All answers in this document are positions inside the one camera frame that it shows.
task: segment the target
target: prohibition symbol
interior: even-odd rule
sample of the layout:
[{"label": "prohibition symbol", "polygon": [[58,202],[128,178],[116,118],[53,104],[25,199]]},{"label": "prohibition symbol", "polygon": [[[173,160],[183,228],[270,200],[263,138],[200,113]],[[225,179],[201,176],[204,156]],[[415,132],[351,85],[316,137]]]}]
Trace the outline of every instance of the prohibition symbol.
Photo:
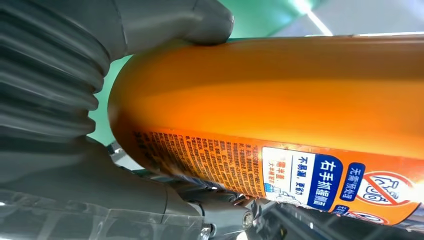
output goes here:
[{"label": "prohibition symbol", "polygon": [[394,172],[374,171],[363,175],[357,198],[363,202],[395,207],[410,202],[413,183]]},{"label": "prohibition symbol", "polygon": [[364,213],[364,212],[360,212],[360,211],[348,211],[345,216],[347,217],[351,217],[354,219],[359,219],[359,220],[363,220],[363,221],[368,221],[368,222],[373,222],[376,224],[388,224],[389,221],[387,221],[386,219],[379,217],[379,216],[375,216],[369,213]]}]

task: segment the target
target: white label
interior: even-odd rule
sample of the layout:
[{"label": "white label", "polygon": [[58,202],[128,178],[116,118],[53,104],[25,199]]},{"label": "white label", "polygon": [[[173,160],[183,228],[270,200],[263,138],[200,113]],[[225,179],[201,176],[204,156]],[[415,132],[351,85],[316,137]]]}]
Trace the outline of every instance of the white label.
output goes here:
[{"label": "white label", "polygon": [[314,153],[263,147],[266,198],[307,207],[314,163]]}]

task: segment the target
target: plastic bottle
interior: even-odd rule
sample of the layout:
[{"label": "plastic bottle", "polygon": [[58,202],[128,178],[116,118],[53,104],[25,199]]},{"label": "plastic bottle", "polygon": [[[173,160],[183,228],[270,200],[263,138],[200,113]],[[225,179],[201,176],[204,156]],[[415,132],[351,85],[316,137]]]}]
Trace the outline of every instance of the plastic bottle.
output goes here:
[{"label": "plastic bottle", "polygon": [[166,47],[122,69],[110,122],[153,171],[422,230],[419,63],[419,36]]}]

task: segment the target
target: metal screw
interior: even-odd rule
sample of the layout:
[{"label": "metal screw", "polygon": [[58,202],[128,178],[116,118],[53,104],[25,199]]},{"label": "metal screw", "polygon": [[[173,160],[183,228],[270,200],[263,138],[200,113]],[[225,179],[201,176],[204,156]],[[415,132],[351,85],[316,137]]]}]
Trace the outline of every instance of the metal screw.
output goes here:
[{"label": "metal screw", "polygon": [[253,214],[251,211],[247,211],[244,215],[243,215],[243,228],[248,229],[252,226],[253,223]]},{"label": "metal screw", "polygon": [[209,236],[211,235],[211,229],[211,225],[204,225],[203,228],[200,230],[200,239],[208,240]]}]

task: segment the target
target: black plastic part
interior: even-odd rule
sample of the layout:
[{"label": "black plastic part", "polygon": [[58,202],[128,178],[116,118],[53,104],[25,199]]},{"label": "black plastic part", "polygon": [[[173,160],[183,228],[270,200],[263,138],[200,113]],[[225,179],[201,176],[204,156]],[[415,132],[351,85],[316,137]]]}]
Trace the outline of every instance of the black plastic part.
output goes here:
[{"label": "black plastic part", "polygon": [[111,61],[172,39],[223,43],[228,10],[215,0],[3,0],[2,10],[0,188],[198,215],[163,183],[116,167],[86,137],[88,112]]}]

